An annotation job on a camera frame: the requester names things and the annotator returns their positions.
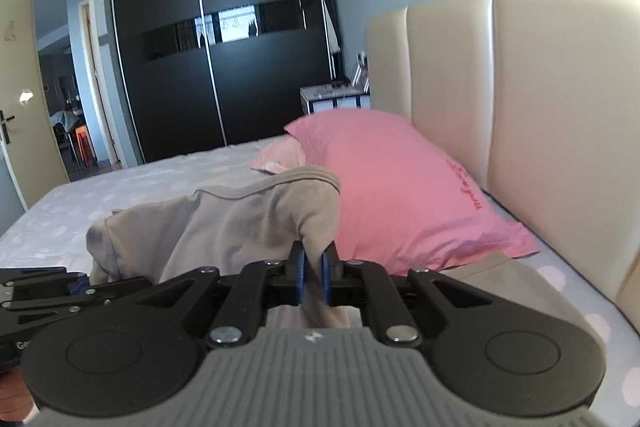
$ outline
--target gray-brown garment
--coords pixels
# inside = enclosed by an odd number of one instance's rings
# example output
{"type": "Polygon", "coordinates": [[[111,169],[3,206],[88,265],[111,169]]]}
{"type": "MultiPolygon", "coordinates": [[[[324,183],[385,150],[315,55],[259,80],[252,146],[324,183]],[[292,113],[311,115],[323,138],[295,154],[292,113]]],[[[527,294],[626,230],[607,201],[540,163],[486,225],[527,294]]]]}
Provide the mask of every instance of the gray-brown garment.
{"type": "MultiPolygon", "coordinates": [[[[249,263],[286,259],[302,241],[319,273],[334,240],[340,184],[329,170],[306,166],[245,188],[208,187],[191,196],[140,204],[96,222],[87,232],[92,283],[146,277],[164,282],[199,266],[234,274],[249,263]]],[[[322,302],[318,277],[308,274],[302,307],[270,312],[281,327],[348,327],[342,308],[322,302]]]]}
{"type": "Polygon", "coordinates": [[[602,349],[604,343],[582,314],[529,266],[494,252],[477,263],[451,270],[445,275],[536,311],[566,320],[587,331],[602,349]]]}

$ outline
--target human hand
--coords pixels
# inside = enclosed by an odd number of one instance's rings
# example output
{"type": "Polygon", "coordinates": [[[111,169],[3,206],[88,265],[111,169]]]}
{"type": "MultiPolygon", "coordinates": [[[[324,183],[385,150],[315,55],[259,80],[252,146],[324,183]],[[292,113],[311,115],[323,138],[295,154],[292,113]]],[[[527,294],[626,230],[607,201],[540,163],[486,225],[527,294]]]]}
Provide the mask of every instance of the human hand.
{"type": "Polygon", "coordinates": [[[33,398],[19,367],[0,377],[0,420],[21,422],[31,412],[33,398]]]}

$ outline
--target sliding wardrobe door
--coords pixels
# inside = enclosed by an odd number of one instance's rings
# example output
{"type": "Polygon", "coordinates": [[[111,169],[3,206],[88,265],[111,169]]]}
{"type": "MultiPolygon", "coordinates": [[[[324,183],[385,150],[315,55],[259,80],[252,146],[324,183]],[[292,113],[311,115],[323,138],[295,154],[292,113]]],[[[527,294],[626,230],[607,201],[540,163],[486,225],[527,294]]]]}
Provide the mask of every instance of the sliding wardrobe door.
{"type": "Polygon", "coordinates": [[[223,146],[199,0],[113,0],[113,8],[145,160],[223,146]]]}
{"type": "Polygon", "coordinates": [[[330,81],[320,0],[202,0],[229,143],[283,133],[300,87],[330,81]]]}

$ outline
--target black circular cover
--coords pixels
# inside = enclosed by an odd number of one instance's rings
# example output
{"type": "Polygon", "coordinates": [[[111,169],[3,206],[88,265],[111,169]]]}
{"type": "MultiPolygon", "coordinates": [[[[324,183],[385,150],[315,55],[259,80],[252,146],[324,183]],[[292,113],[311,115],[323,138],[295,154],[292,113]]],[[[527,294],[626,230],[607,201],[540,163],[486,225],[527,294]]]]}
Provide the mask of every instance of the black circular cover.
{"type": "Polygon", "coordinates": [[[593,337],[568,322],[523,307],[456,310],[431,351],[453,393],[498,414],[536,417],[590,404],[604,377],[593,337]]]}
{"type": "Polygon", "coordinates": [[[166,310],[105,306],[37,334],[22,370],[38,404],[74,416],[114,417],[171,397],[199,361],[195,341],[166,310]]]}

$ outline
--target door handle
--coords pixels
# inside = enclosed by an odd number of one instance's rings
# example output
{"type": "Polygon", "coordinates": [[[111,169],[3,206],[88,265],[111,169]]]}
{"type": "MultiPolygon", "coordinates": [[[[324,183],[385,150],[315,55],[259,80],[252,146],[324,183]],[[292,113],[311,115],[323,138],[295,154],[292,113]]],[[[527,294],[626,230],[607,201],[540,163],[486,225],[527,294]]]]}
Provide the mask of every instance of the door handle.
{"type": "Polygon", "coordinates": [[[4,118],[4,111],[0,109],[0,129],[2,130],[2,139],[4,140],[4,143],[6,145],[9,145],[11,143],[9,132],[6,128],[6,123],[11,122],[12,120],[15,120],[15,115],[10,116],[9,118],[4,118]]]}

